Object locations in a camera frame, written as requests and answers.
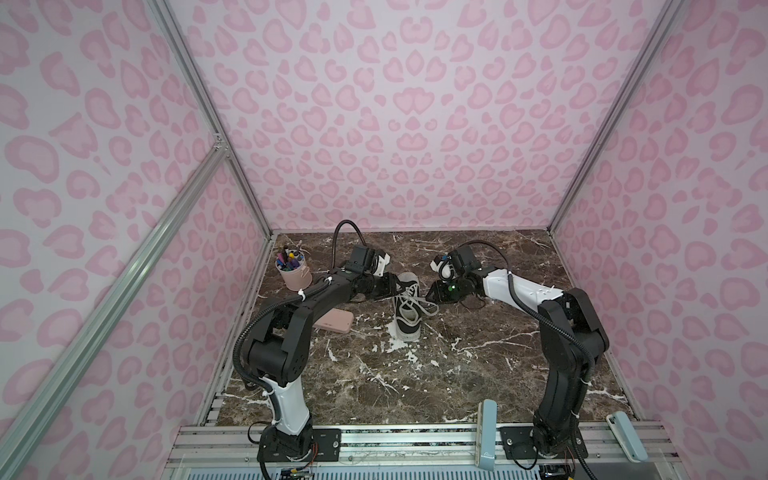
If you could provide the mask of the black white sneaker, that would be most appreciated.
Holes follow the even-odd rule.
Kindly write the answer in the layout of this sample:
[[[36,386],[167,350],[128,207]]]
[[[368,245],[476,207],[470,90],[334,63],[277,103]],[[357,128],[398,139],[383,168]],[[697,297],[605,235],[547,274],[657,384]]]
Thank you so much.
[[[420,294],[420,282],[413,272],[398,275],[398,294],[393,299],[396,336],[403,342],[420,338],[423,320],[439,312],[436,303]]]

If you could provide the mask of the white shoelace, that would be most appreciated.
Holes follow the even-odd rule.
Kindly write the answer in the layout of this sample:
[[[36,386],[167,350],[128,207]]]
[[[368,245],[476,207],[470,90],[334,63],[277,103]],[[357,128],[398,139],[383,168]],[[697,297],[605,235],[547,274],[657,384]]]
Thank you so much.
[[[437,315],[439,306],[420,295],[417,282],[410,282],[399,295],[394,297],[394,310],[397,319],[416,322],[423,317]]]

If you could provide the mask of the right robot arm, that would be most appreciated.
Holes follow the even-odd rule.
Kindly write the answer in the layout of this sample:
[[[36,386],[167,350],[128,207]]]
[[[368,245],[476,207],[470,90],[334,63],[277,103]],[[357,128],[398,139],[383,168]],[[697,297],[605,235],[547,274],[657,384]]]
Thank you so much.
[[[513,306],[537,320],[548,374],[530,436],[541,456],[562,451],[575,436],[596,363],[609,347],[587,293],[545,287],[502,268],[456,270],[445,262],[431,267],[438,279],[430,287],[428,301],[459,303],[477,295]]]

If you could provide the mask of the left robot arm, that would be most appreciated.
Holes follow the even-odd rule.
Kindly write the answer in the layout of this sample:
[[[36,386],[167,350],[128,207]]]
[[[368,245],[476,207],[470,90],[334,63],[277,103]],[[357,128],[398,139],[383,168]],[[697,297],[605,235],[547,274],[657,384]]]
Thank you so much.
[[[405,289],[406,283],[390,272],[376,276],[336,269],[291,297],[266,303],[246,325],[235,341],[232,365],[246,389],[261,389],[268,395],[272,442],[300,453],[309,449],[312,417],[301,375],[309,361],[316,321],[359,295],[381,300]]]

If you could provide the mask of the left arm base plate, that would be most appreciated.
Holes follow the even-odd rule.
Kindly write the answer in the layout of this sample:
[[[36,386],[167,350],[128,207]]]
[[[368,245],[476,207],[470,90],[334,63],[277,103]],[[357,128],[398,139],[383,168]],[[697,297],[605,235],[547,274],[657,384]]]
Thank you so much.
[[[289,435],[275,426],[266,428],[259,438],[257,459],[264,463],[337,462],[342,430],[305,427],[298,435]]]

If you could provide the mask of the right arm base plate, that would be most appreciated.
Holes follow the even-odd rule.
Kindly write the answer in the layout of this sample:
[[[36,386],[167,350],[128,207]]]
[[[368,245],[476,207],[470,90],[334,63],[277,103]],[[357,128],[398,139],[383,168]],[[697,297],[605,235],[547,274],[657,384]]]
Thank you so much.
[[[589,457],[586,441],[580,432],[576,434],[576,442],[573,442],[568,437],[564,444],[552,447],[547,453],[541,455],[534,446],[532,431],[533,427],[531,425],[503,426],[498,428],[501,446],[507,460],[517,460],[522,463],[523,461],[533,460],[577,460],[579,455],[584,459]]]

